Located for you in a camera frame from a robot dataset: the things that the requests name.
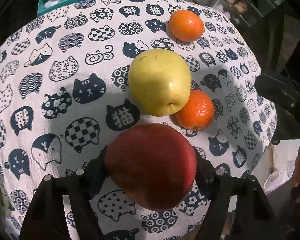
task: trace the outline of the orange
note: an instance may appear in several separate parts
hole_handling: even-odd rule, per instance
[[[214,118],[214,106],[207,94],[191,90],[189,101],[176,113],[178,123],[189,130],[203,130]]]
[[[204,33],[203,21],[187,10],[178,10],[171,14],[169,28],[177,39],[186,42],[196,41]]]

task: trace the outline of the cat print tablecloth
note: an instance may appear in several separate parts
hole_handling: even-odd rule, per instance
[[[180,9],[204,21],[199,40],[182,42],[169,32],[169,17]],[[169,49],[185,59],[192,89],[213,101],[215,120],[209,128],[186,130],[169,116],[149,116],[133,98],[130,64],[152,48]],[[216,169],[246,177],[277,123],[274,104],[254,87],[260,72],[255,56],[224,15],[183,0],[86,0],[34,19],[0,47],[0,184],[6,231],[18,238],[43,176],[84,169],[134,125],[170,125]],[[71,237],[78,239],[69,201],[64,202]],[[199,225],[209,201],[194,183],[180,205],[152,212],[108,178],[91,206],[106,240],[163,240]]]

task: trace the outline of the yellow pear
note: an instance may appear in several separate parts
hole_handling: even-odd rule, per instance
[[[189,67],[180,55],[167,49],[138,55],[130,65],[128,82],[133,96],[154,116],[174,114],[189,100]]]

